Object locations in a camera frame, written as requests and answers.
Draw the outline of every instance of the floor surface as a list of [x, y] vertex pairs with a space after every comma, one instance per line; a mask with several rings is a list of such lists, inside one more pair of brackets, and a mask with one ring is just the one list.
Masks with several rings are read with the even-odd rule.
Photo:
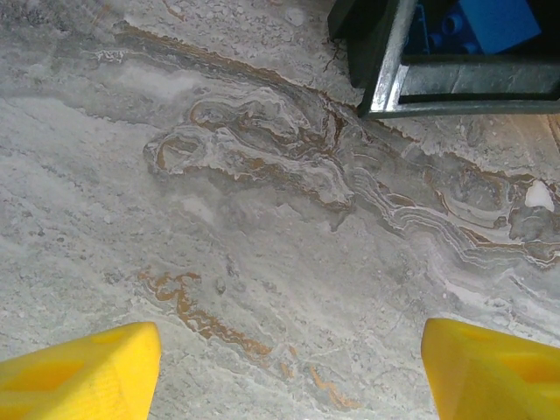
[[151, 420], [436, 419], [427, 318], [560, 346], [560, 119], [358, 120], [330, 2], [79, 3], [0, 0], [0, 360], [153, 320]]

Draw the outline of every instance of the black metal frame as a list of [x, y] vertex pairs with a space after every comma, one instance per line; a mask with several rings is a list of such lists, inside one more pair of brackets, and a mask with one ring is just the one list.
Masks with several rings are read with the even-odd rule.
[[331, 39], [345, 39], [359, 116], [560, 113], [560, 60], [411, 56], [403, 48], [417, 0], [338, 0]]

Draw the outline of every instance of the blue plastic object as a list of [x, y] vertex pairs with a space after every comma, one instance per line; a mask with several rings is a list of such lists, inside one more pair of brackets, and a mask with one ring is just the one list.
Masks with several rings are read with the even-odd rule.
[[430, 34], [432, 53], [503, 53], [541, 33], [527, 0], [460, 0]]

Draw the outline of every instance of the marble pattern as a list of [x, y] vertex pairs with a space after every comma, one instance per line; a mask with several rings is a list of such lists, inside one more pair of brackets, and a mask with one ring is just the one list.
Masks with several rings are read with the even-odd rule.
[[0, 4], [0, 359], [152, 319], [150, 418], [434, 419], [428, 317], [560, 345], [555, 117], [358, 120], [311, 1]]

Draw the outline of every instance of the yellow plastic object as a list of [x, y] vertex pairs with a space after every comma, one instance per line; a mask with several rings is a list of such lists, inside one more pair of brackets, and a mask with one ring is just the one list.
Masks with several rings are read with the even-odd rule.
[[441, 420], [560, 419], [560, 349], [429, 319], [422, 358]]
[[161, 346], [135, 323], [0, 363], [1, 420], [146, 420]]

